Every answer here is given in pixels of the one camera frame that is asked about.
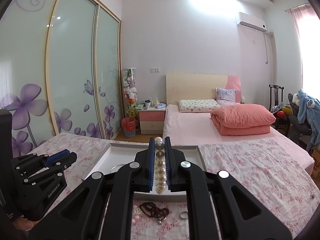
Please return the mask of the left hand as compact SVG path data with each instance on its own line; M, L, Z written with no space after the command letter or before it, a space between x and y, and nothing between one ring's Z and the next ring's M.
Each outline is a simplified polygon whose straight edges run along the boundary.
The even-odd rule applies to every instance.
M17 230L29 231L35 226L36 222L29 221L24 217L19 217L16 220L14 220L12 224Z

